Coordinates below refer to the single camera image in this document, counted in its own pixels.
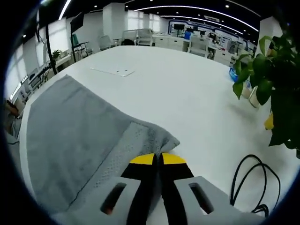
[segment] black ceiling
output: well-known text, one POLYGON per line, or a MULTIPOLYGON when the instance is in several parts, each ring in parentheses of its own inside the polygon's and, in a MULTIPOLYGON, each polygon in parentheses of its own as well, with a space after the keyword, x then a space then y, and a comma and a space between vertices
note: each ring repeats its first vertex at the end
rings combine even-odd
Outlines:
MULTIPOLYGON (((67 18, 76 16, 80 12, 88 13, 93 10, 100 10, 104 6, 108 5, 110 2, 122 2, 126 3, 129 0, 71 0, 64 16, 67 18)), ((66 0, 48 0, 46 6, 41 7, 40 9, 40 21, 41 27, 45 26, 48 23, 54 22, 60 16, 60 13, 65 5, 66 0)), ((224 13, 235 18, 238 18, 254 28, 259 30, 260 21, 264 18, 267 18, 273 15, 274 4, 272 4, 272 0, 134 0, 128 5, 129 10, 136 10, 141 8, 148 8, 154 6, 168 6, 168 5, 176 5, 176 6, 193 6, 199 8, 211 9, 214 11, 218 11, 220 13, 224 13)), ((238 30, 243 33, 241 35, 243 38, 250 40, 254 43, 258 40, 259 32, 254 29, 248 27, 247 25, 232 19, 228 16, 221 15, 215 12, 209 12, 206 10, 193 9, 193 8, 182 8, 182 7, 165 7, 165 8, 156 8, 156 9, 146 9, 143 10, 145 13, 153 13, 159 15, 179 15, 179 16, 187 16, 187 17, 195 17, 200 19, 205 19, 204 16, 212 16, 218 18, 220 20, 220 24, 231 27, 235 30, 238 30)), ((187 18, 177 18, 180 20, 188 20, 187 18)), ((190 21, 199 22, 199 20, 190 19, 190 21)), ((26 37, 23 39, 23 42, 26 42, 29 38, 34 35, 35 31, 35 18, 31 19, 28 22, 27 29, 25 31, 26 37)), ((223 30, 230 31, 234 33, 234 31, 222 27, 223 30)))

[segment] small potted plant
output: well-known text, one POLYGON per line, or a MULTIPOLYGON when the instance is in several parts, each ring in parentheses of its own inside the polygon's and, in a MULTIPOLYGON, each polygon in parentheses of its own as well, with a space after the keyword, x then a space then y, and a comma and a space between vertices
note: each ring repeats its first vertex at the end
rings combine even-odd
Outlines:
POLYGON ((60 54, 61 54, 61 50, 55 50, 53 53, 52 53, 52 58, 57 61, 60 57, 60 54))
POLYGON ((287 148, 296 149, 300 158, 300 53, 288 34, 283 34, 276 43, 271 37, 264 36, 259 47, 262 53, 243 69, 240 61, 248 55, 241 55, 236 61, 234 67, 238 79, 233 84, 233 92, 239 99, 243 83, 249 79, 261 105, 271 97, 272 138, 269 146, 284 143, 287 148), (274 45, 268 55, 266 40, 274 45))

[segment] black cable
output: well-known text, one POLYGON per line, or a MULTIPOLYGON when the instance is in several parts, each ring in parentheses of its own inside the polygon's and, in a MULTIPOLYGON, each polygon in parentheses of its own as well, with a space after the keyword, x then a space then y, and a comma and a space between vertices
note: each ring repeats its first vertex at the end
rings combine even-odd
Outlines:
POLYGON ((235 204, 235 201, 238 197, 238 194, 240 192, 240 189, 243 185, 243 183, 245 182, 247 176, 251 173, 251 171, 258 167, 258 166, 261 166, 262 167, 262 170, 263 170, 263 173, 264 173, 264 187, 263 187, 263 192, 262 192, 262 196, 257 204, 257 206, 251 211, 252 213, 258 213, 258 212, 261 212, 263 211, 264 214, 265 214, 265 217, 269 216, 269 208, 267 207, 267 205, 265 204, 260 204, 263 200, 263 197, 264 197, 264 194, 266 192, 266 187, 267 187, 267 173, 266 173, 266 168, 269 169, 271 171, 271 173, 273 173, 273 175, 277 178, 278 180, 278 183, 279 183, 279 188, 278 188, 278 197, 277 197, 277 200, 276 200, 276 203, 275 203, 275 206, 274 208, 277 206, 277 203, 279 201, 279 197, 280 197, 280 191, 281 191, 281 183, 280 183, 280 178, 277 176, 277 174, 265 163, 263 163, 259 157, 257 157, 256 155, 247 155, 245 156, 240 164, 238 165, 236 171, 235 171, 235 174, 234 174, 234 177, 233 177, 233 180, 232 180, 232 187, 231 187, 231 193, 230 193, 230 204, 232 206, 234 206, 235 204), (242 163, 247 159, 247 158, 255 158, 259 163, 255 164, 254 166, 252 166, 250 168, 250 170, 246 173, 246 175, 244 176, 244 178, 242 179, 240 185, 238 186, 238 189, 236 191, 236 193, 234 194, 234 187, 235 187, 235 182, 236 182, 236 178, 237 178, 237 175, 238 175, 238 172, 239 172, 239 169, 240 169, 240 166, 242 165, 242 163))
POLYGON ((14 144, 17 144, 17 143, 20 143, 20 142, 19 142, 19 141, 14 142, 14 143, 9 143, 9 142, 8 142, 8 144, 10 144, 10 145, 14 145, 14 144))

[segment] yellow object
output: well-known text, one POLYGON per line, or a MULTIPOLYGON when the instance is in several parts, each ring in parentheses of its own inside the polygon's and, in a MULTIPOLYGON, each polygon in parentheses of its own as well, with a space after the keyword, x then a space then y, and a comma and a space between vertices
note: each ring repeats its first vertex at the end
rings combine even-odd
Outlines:
POLYGON ((135 157, 130 163, 152 165, 154 153, 135 157))
POLYGON ((271 112, 269 118, 265 121, 264 126, 266 127, 266 130, 271 130, 274 128, 272 112, 271 112))
POLYGON ((183 164, 186 163, 184 159, 180 158, 179 156, 176 156, 174 154, 170 153, 165 153, 163 152, 163 157, 164 157, 164 164, 183 164))

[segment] window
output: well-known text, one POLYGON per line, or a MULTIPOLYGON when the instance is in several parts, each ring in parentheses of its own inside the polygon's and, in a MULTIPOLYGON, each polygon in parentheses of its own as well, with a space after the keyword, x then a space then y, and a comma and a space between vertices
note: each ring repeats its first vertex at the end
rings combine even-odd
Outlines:
POLYGON ((136 30, 136 29, 144 28, 143 18, 144 18, 143 12, 135 12, 129 10, 127 29, 136 30))
POLYGON ((26 80, 27 72, 23 58, 23 45, 19 46, 13 54, 7 68, 5 80, 5 97, 9 100, 15 96, 20 89, 22 81, 26 80))
POLYGON ((154 32, 160 32, 160 17, 158 15, 150 14, 149 18, 149 28, 154 32))
MULTIPOLYGON (((37 53, 37 61, 38 65, 41 67, 46 62, 49 61, 49 55, 47 52, 47 48, 44 44, 46 44, 46 35, 45 35, 45 27, 39 30, 40 35, 40 43, 38 42, 38 38, 36 39, 36 53, 37 53)), ((53 53, 55 50, 66 51, 69 49, 68 47, 68 35, 67 35, 67 23, 66 19, 62 19, 59 21, 55 21, 49 24, 49 41, 51 52, 53 53)))

